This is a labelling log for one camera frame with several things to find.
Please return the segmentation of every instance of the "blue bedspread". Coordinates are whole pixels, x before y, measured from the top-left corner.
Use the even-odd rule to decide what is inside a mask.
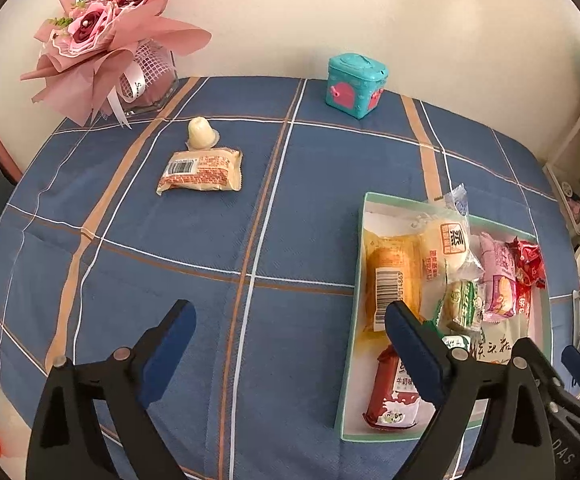
[[[192,78],[167,116],[138,116],[131,130],[61,124],[0,219],[0,385],[29,424],[53,351],[104,359],[185,298],[198,328],[150,415],[189,476],[392,478],[414,443],[342,442],[333,428],[369,190],[427,200],[464,183],[472,214],[536,234],[559,361],[572,340],[565,296],[577,270],[534,156],[391,92],[355,120],[324,103],[325,86]],[[199,115],[221,145],[243,150],[243,189],[157,196]],[[103,408],[100,416],[119,473],[134,478]],[[475,437],[468,432],[460,469]]]

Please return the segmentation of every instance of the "teal object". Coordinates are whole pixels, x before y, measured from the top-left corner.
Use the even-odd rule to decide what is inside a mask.
[[[388,68],[361,54],[341,54],[327,65],[326,103],[361,119],[376,108]]]

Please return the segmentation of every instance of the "bread roll package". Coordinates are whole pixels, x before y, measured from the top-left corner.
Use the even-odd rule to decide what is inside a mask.
[[[385,330],[385,310],[403,301],[420,318],[423,265],[418,235],[380,237],[363,231],[366,257],[365,330]]]
[[[464,185],[457,186],[432,203],[438,206],[438,212],[429,215],[421,224],[426,279],[435,279],[445,269],[450,282],[478,280],[483,268],[470,251],[468,196]]]
[[[171,187],[199,191],[241,189],[242,153],[231,148],[176,152],[159,180],[157,194]]]

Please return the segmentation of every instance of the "barcode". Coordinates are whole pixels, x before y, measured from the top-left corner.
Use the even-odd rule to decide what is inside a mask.
[[[188,158],[186,160],[176,160],[170,162],[167,166],[167,174],[191,174],[196,171],[196,162],[198,158]]]
[[[391,267],[378,267],[376,278],[376,312],[374,331],[385,330],[385,310],[392,301],[403,300],[403,273]]]

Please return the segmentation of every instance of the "red snack package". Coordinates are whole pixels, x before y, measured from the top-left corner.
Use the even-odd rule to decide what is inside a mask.
[[[530,322],[532,285],[545,288],[545,266],[541,249],[518,237],[506,243],[515,259],[516,312],[526,314]]]
[[[506,243],[515,257],[516,281],[523,285],[545,288],[545,266],[541,249],[518,237]]]
[[[419,394],[392,345],[378,358],[379,367],[365,421],[378,430],[395,431],[413,427],[419,411]]]
[[[516,282],[516,313],[526,314],[528,323],[530,322],[530,303],[532,298],[532,287]]]

